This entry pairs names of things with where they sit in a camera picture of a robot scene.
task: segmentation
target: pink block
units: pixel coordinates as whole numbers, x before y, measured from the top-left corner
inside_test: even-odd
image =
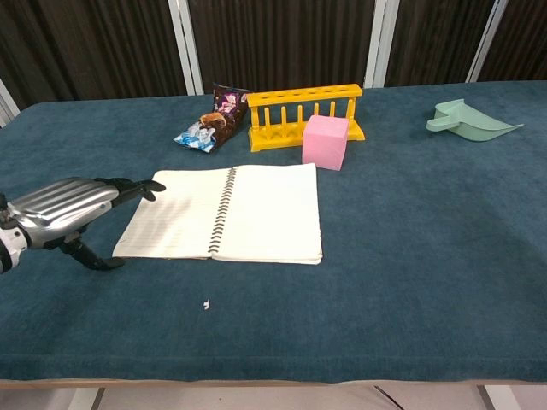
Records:
[[[312,115],[304,128],[302,164],[339,171],[344,161],[350,122],[347,118]]]

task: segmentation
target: lined paper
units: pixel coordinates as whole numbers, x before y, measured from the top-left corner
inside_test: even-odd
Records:
[[[209,250],[229,169],[160,171],[167,189],[141,200],[113,256],[318,264],[321,229],[314,164],[235,167],[218,250]]]
[[[113,256],[207,258],[216,209],[228,169],[159,171],[167,189],[154,202],[141,200]]]
[[[223,261],[317,264],[321,229],[314,164],[236,167],[219,251]]]

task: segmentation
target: chip bag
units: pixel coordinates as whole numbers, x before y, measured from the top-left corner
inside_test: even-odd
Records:
[[[199,117],[175,142],[210,153],[233,136],[249,108],[250,91],[214,84],[213,92],[213,112]]]

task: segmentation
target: light green dustpan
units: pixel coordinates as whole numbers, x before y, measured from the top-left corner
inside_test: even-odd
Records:
[[[435,118],[427,122],[426,128],[434,132],[449,130],[471,141],[489,141],[521,126],[524,124],[510,126],[494,120],[463,100],[454,100],[437,104]]]

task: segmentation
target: robotic hand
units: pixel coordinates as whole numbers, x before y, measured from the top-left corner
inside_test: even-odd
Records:
[[[0,273],[16,267],[26,249],[57,247],[90,269],[120,267],[123,259],[99,258],[80,235],[110,209],[135,196],[155,201],[153,191],[162,190],[165,186],[153,180],[70,178],[11,202],[0,193]]]

